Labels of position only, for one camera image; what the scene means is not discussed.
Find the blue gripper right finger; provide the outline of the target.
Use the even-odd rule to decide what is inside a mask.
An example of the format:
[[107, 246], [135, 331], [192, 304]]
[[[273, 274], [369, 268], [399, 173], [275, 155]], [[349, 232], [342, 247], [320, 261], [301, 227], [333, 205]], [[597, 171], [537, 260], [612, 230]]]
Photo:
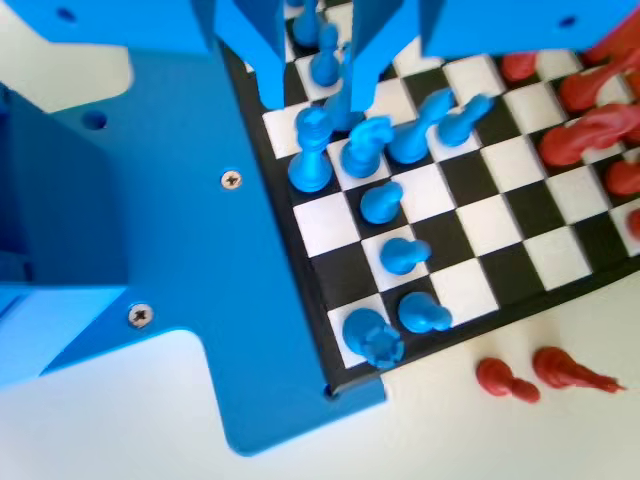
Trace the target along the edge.
[[404, 1], [354, 1], [351, 43], [350, 103], [354, 111], [367, 110], [375, 96], [379, 75], [393, 50], [391, 31], [402, 16]]

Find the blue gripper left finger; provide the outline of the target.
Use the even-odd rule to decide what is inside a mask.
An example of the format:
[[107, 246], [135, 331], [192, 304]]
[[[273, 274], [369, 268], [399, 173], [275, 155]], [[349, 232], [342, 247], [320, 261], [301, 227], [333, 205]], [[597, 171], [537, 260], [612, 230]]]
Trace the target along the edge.
[[268, 109], [284, 107], [286, 69], [284, 2], [216, 1], [214, 31], [254, 70]]

